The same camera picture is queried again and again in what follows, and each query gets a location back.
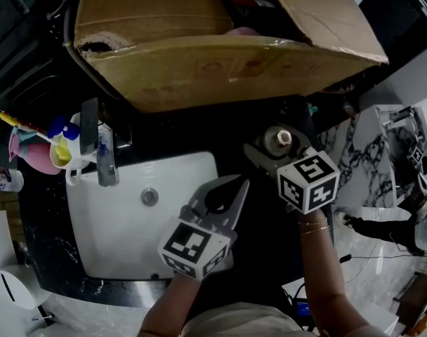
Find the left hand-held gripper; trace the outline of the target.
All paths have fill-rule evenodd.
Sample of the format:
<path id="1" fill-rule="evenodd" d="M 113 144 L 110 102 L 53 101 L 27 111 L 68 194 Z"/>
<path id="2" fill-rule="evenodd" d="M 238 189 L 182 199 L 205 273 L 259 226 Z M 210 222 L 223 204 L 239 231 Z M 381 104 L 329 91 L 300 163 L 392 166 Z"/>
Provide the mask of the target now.
<path id="1" fill-rule="evenodd" d="M 202 281 L 228 257 L 249 179 L 228 175 L 201 185 L 166 226 L 157 251 L 174 272 Z"/>

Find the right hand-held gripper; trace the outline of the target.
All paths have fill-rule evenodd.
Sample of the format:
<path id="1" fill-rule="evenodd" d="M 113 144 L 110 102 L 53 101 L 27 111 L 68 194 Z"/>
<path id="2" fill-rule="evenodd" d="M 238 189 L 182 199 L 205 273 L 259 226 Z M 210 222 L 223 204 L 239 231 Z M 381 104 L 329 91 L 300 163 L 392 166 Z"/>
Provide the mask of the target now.
<path id="1" fill-rule="evenodd" d="M 304 133 L 291 126 L 285 129 L 290 134 L 287 157 L 276 159 L 250 143 L 244 143 L 242 148 L 260 172 L 275 180 L 278 197 L 306 215 L 335 200 L 340 171 L 325 151 L 317 151 L 311 145 Z"/>

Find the small bottle with gold cap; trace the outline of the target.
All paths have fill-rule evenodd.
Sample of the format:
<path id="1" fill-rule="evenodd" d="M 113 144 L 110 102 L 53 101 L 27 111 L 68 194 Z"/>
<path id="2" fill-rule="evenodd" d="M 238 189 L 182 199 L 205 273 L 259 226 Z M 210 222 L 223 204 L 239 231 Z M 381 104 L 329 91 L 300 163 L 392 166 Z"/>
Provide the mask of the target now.
<path id="1" fill-rule="evenodd" d="M 274 125 L 268 127 L 260 134 L 255 144 L 263 153 L 270 157 L 294 158 L 298 154 L 301 141 L 297 131 L 290 126 Z"/>

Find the person's left forearm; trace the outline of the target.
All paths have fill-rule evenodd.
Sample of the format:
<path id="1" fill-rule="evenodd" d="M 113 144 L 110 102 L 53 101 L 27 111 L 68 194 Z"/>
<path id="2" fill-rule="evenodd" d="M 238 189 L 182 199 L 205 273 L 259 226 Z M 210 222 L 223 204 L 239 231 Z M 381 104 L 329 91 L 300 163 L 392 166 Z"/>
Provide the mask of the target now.
<path id="1" fill-rule="evenodd" d="M 177 273 L 146 314 L 137 337 L 179 337 L 201 284 Z"/>

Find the white sink basin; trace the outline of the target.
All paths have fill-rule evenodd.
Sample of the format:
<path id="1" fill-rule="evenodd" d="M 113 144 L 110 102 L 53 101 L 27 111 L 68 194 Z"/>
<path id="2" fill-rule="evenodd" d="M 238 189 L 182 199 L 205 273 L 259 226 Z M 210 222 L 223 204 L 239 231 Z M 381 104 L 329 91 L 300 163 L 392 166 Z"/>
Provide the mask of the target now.
<path id="1" fill-rule="evenodd" d="M 84 173 L 67 186 L 78 252 L 89 277 L 118 280 L 167 279 L 173 271 L 157 246 L 166 224 L 177 217 L 195 190 L 218 176 L 214 156 L 198 152 L 121 166 L 119 184 L 102 187 L 98 174 Z M 156 189 L 159 200 L 145 206 L 140 194 Z"/>

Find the chrome faucet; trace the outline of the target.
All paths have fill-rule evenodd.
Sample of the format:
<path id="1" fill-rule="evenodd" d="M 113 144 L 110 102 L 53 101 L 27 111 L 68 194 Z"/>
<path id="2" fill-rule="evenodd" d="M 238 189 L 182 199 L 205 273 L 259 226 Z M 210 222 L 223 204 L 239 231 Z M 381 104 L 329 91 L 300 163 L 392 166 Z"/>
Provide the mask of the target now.
<path id="1" fill-rule="evenodd" d="M 82 158 L 96 164 L 98 184 L 114 187 L 119 184 L 119 171 L 115 163 L 115 152 L 131 145 L 120 140 L 117 144 L 113 128 L 99 117 L 97 98 L 84 101 L 79 115 L 79 151 Z"/>

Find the white bottle with blue sprayer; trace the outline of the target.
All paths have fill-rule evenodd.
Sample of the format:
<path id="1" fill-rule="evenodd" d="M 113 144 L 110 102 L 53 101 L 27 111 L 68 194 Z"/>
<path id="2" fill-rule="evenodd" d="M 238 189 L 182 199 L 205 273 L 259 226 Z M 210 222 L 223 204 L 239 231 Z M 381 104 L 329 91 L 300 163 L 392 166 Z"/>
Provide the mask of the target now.
<path id="1" fill-rule="evenodd" d="M 54 138 L 62 134 L 68 140 L 76 140 L 79 137 L 79 126 L 67 121 L 64 116 L 58 115 L 50 124 L 47 137 Z"/>

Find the clear plastic water bottle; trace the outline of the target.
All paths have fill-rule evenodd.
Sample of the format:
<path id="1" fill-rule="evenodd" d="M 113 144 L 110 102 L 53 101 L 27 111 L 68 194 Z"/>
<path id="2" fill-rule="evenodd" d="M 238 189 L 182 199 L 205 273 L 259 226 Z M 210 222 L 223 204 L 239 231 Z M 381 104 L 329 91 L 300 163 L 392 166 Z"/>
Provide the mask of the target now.
<path id="1" fill-rule="evenodd" d="M 0 167 L 0 192 L 19 192 L 24 178 L 19 170 Z"/>

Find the large cardboard box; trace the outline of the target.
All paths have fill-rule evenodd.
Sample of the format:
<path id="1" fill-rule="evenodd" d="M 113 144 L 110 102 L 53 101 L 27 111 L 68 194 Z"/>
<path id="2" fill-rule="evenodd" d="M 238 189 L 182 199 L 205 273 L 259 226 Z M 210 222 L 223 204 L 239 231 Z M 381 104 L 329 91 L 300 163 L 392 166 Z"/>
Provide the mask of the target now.
<path id="1" fill-rule="evenodd" d="M 74 46 L 141 112 L 306 96 L 388 62 L 354 0 L 79 0 Z"/>

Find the person's beige shirt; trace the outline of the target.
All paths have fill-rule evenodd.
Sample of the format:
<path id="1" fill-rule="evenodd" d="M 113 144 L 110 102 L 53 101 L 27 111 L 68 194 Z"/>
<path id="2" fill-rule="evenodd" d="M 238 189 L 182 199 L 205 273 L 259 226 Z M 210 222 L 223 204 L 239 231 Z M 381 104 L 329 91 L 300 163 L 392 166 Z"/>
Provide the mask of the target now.
<path id="1" fill-rule="evenodd" d="M 207 310 L 183 327 L 180 337 L 318 337 L 274 307 L 234 303 Z"/>

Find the pink item in box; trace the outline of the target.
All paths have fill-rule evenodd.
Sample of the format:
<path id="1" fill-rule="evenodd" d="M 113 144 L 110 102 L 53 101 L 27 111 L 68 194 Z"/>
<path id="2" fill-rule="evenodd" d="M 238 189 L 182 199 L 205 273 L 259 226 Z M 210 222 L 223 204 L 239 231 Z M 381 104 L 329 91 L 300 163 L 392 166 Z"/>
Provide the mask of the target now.
<path id="1" fill-rule="evenodd" d="M 227 36 L 260 36 L 260 34 L 256 30 L 249 27 L 234 28 L 230 31 L 227 31 L 225 35 Z"/>

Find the blue-screen device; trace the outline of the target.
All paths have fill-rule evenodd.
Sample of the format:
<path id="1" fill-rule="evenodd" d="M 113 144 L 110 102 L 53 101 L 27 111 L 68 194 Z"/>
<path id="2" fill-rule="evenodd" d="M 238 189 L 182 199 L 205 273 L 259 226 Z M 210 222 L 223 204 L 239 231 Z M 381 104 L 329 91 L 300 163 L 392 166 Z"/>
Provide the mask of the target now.
<path id="1" fill-rule="evenodd" d="M 300 319 L 308 319 L 312 317 L 308 300 L 306 298 L 294 298 L 294 311 L 296 316 Z"/>

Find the pink cup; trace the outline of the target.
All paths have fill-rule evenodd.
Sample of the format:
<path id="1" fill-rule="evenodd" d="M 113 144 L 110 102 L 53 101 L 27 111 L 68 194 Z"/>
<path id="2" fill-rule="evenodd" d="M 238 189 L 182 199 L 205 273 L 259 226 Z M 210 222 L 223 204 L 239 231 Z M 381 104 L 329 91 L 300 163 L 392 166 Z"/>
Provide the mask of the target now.
<path id="1" fill-rule="evenodd" d="M 19 157 L 36 171 L 51 176 L 59 174 L 61 169 L 54 166 L 50 158 L 51 144 L 49 142 L 43 140 L 42 142 L 26 143 L 26 140 L 35 135 L 36 133 L 24 132 L 14 126 L 8 143 L 9 161 L 12 161 L 14 157 Z"/>

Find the yellow-tipped toothbrush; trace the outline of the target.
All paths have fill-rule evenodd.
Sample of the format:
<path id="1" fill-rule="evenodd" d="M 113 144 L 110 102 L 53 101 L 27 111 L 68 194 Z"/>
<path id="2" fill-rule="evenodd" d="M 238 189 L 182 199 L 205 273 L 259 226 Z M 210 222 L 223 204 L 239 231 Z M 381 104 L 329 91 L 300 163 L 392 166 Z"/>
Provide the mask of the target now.
<path id="1" fill-rule="evenodd" d="M 44 140 L 48 141 L 49 143 L 55 144 L 55 141 L 52 138 L 49 138 L 47 136 L 47 132 L 45 132 L 45 130 L 40 129 L 36 126 L 33 126 L 31 124 L 28 124 L 26 122 L 23 122 L 21 120 L 18 120 L 17 118 L 9 115 L 6 112 L 3 112 L 3 111 L 0 112 L 0 119 L 11 126 L 17 126 L 18 129 L 21 131 L 24 131 L 26 133 L 33 133 L 39 136 L 40 138 L 43 138 Z"/>

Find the black ribbed appliance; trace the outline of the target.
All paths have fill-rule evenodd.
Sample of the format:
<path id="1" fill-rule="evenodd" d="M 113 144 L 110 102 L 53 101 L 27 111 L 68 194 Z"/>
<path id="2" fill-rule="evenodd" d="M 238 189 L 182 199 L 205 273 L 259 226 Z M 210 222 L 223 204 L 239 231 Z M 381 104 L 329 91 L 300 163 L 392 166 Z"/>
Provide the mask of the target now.
<path id="1" fill-rule="evenodd" d="M 0 62 L 0 110 L 17 117 L 71 114 L 88 91 L 90 79 L 66 51 L 29 47 Z"/>

